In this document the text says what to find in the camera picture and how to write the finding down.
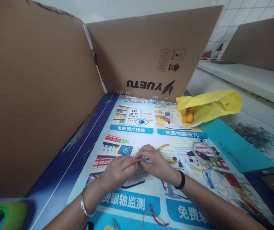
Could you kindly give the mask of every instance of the green tape roll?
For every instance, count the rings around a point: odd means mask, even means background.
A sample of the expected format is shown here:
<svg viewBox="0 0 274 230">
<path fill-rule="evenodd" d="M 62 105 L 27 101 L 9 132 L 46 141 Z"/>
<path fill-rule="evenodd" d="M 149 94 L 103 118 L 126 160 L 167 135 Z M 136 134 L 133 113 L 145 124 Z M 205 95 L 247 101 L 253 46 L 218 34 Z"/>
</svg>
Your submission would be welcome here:
<svg viewBox="0 0 274 230">
<path fill-rule="evenodd" d="M 27 204 L 23 201 L 0 202 L 0 217 L 4 214 L 1 230 L 20 230 L 27 213 Z"/>
</svg>

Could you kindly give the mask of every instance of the yellow plastic bag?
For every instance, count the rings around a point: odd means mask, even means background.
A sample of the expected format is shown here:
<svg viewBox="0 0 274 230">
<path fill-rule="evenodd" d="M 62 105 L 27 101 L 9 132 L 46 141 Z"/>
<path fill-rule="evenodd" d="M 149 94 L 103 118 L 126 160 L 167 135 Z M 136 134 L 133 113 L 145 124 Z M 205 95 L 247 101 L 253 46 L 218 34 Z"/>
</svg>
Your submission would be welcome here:
<svg viewBox="0 0 274 230">
<path fill-rule="evenodd" d="M 232 90 L 177 97 L 176 103 L 185 127 L 195 127 L 220 116 L 239 113 L 242 106 L 238 92 Z"/>
</svg>

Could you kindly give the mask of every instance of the hand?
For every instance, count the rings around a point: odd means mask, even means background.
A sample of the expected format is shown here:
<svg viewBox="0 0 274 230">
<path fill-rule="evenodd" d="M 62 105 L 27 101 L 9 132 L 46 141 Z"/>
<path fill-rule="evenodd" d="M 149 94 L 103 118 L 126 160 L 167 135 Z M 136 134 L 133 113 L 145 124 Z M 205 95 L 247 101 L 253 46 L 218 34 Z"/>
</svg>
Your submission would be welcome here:
<svg viewBox="0 0 274 230">
<path fill-rule="evenodd" d="M 97 180 L 107 194 L 121 187 L 137 170 L 137 158 L 120 156 L 114 158 Z"/>
<path fill-rule="evenodd" d="M 145 171 L 174 186 L 179 186 L 181 184 L 182 176 L 180 172 L 173 168 L 160 151 L 156 150 L 150 144 L 140 148 L 136 158 L 139 159 L 140 157 L 148 157 L 151 159 L 151 163 L 139 161 L 140 166 Z"/>
</svg>

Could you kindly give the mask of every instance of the eye illustration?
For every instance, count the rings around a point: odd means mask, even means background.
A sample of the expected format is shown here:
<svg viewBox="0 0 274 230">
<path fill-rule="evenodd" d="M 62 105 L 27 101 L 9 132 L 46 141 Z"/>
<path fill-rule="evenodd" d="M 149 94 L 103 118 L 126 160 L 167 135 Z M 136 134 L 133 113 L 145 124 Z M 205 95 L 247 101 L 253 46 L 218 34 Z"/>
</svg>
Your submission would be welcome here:
<svg viewBox="0 0 274 230">
<path fill-rule="evenodd" d="M 147 125 L 149 122 L 144 119 L 135 120 L 138 125 Z"/>
</svg>

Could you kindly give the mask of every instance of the teal mat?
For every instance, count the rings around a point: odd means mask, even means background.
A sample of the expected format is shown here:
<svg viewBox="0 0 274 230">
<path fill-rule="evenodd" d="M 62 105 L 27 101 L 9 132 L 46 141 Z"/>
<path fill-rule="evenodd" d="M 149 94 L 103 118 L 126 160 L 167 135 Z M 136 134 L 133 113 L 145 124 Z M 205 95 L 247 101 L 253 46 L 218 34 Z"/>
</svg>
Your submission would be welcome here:
<svg viewBox="0 0 274 230">
<path fill-rule="evenodd" d="M 274 167 L 274 163 L 220 119 L 200 125 L 220 151 L 238 169 L 250 172 Z"/>
</svg>

